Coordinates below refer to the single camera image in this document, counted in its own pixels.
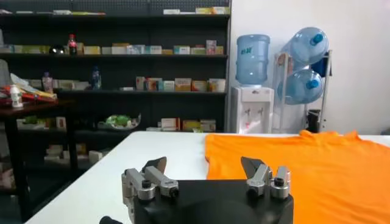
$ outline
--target orange t-shirt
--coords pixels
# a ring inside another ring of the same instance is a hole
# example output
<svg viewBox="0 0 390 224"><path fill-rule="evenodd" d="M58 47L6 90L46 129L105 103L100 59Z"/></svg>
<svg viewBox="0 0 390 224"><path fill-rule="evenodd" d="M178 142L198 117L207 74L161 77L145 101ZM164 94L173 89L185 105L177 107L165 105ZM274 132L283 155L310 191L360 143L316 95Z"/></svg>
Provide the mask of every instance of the orange t-shirt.
<svg viewBox="0 0 390 224"><path fill-rule="evenodd" d="M246 179L241 157L291 171L295 224L389 224L390 148L357 133L290 138L208 135L208 179Z"/></svg>

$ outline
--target white table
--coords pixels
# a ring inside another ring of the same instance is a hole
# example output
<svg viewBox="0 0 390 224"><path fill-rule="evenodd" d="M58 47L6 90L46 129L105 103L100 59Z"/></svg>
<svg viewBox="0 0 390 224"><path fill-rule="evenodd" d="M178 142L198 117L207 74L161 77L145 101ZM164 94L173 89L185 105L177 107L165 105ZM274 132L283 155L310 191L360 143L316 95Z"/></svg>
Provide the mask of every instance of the white table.
<svg viewBox="0 0 390 224"><path fill-rule="evenodd" d="M98 224L108 215L130 223L122 203L121 174L140 170L150 159L167 157L165 174L176 180L206 179L203 133L140 131L131 134L106 157L88 170L58 197L33 216L27 224ZM258 135L285 137L290 135ZM390 146L390 136L361 136Z"/></svg>

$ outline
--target water jug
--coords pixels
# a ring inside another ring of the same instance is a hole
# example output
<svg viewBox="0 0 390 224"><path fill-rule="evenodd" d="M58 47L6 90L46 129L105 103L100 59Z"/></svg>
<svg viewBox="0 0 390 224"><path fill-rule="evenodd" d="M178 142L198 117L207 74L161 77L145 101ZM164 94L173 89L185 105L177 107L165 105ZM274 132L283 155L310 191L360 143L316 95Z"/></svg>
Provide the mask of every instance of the water jug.
<svg viewBox="0 0 390 224"><path fill-rule="evenodd" d="M242 85L261 85L267 80L269 36L244 35L237 39L236 79Z"/></svg>
<svg viewBox="0 0 390 224"><path fill-rule="evenodd" d="M286 80L286 104L297 105L316 101L324 89L321 76L311 69L303 69ZM277 94L282 99L283 83L278 85Z"/></svg>
<svg viewBox="0 0 390 224"><path fill-rule="evenodd" d="M293 72L321 60L328 51L328 38L324 31L307 27L298 31L283 47L293 60Z"/></svg>

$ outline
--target bottle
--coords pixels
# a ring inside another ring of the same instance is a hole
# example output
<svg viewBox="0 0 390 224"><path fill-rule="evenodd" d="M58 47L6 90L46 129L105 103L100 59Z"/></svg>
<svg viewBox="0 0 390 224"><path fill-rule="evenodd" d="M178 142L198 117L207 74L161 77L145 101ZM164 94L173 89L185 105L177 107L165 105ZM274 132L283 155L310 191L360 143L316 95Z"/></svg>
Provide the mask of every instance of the bottle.
<svg viewBox="0 0 390 224"><path fill-rule="evenodd" d="M92 89L100 89L102 86L102 79L100 77L99 68L97 66L93 67L91 85Z"/></svg>
<svg viewBox="0 0 390 224"><path fill-rule="evenodd" d="M11 99L12 99L12 107L14 107L14 108L23 107L22 94L16 85L11 85L10 95L11 95Z"/></svg>
<svg viewBox="0 0 390 224"><path fill-rule="evenodd" d="M288 105L306 104L320 98L324 84L321 76L311 69L303 69L286 80L286 100ZM283 83L280 82L277 89L279 99L282 99Z"/></svg>
<svg viewBox="0 0 390 224"><path fill-rule="evenodd" d="M328 51L328 38L324 31L307 27L298 31L282 48L293 60L293 72L303 69L321 60Z"/></svg>
<svg viewBox="0 0 390 224"><path fill-rule="evenodd" d="M77 55L77 43L74 34L69 34L68 47L70 55Z"/></svg>
<svg viewBox="0 0 390 224"><path fill-rule="evenodd" d="M267 80L269 36L244 35L237 39L236 79L242 85L261 85Z"/></svg>
<svg viewBox="0 0 390 224"><path fill-rule="evenodd" d="M47 93L53 93L53 78L48 72L45 72L42 77L43 89Z"/></svg>

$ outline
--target red bottle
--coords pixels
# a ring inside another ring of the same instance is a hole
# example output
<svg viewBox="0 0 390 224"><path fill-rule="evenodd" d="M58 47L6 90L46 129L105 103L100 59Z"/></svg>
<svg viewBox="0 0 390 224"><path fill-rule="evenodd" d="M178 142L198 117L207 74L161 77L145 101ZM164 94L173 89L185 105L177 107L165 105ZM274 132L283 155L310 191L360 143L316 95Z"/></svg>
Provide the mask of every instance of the red bottle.
<svg viewBox="0 0 390 224"><path fill-rule="evenodd" d="M77 43L76 43L76 40L74 38L74 34L69 35L68 47L69 47L69 54L70 55L77 54Z"/></svg>

